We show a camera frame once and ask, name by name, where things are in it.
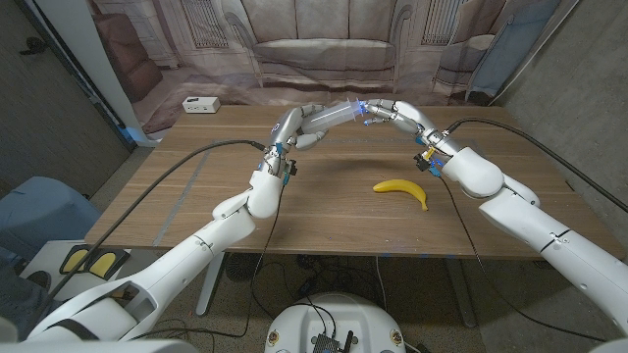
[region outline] couch image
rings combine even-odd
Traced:
[[[409,0],[223,0],[222,9],[265,78],[396,91]]]

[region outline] robotic hand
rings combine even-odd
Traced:
[[[471,148],[460,148],[410,104],[378,99],[364,108],[375,115],[365,125],[393,123],[427,146],[415,157],[421,171],[435,155],[443,158],[446,176],[470,197],[487,200],[480,212],[489,222],[538,251],[628,334],[628,266],[542,211],[532,190]]]
[[[324,109],[308,105],[285,113],[271,131],[271,145],[251,187],[219,204],[214,221],[182,241],[145,270],[93,287],[64,303],[41,321],[27,341],[131,340],[150,331],[165,308],[214,256],[255,230],[253,218],[277,212],[281,190],[296,173],[286,154],[291,146],[306,150],[325,137],[326,130],[308,134],[300,130],[308,117]],[[126,305],[112,298],[115,292],[135,293]]]

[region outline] power strip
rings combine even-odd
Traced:
[[[218,97],[187,97],[183,101],[186,113],[216,113],[220,108]]]

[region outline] blue chair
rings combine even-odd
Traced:
[[[0,200],[0,246],[32,260],[49,240],[83,239],[100,215],[61,181],[34,176]]]

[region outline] yellow pad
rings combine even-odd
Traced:
[[[77,252],[75,252],[74,254],[70,255],[70,259],[68,259],[66,264],[63,266],[63,272],[68,273],[69,271],[71,271],[80,261],[80,259],[82,259],[86,254],[87,254],[87,250],[80,249],[80,250],[77,250]],[[78,270],[83,271],[84,269],[85,269],[85,264],[82,264],[80,265],[80,268]]]
[[[375,192],[388,192],[388,191],[404,191],[414,196],[421,203],[421,208],[423,211],[428,210],[428,205],[426,204],[427,195],[421,186],[415,184],[412,181],[403,180],[403,179],[392,179],[387,181],[382,181],[379,184],[373,186],[373,191]]]
[[[105,277],[105,274],[111,266],[116,262],[116,254],[106,253],[99,257],[96,262],[89,268],[89,271],[99,277]]]

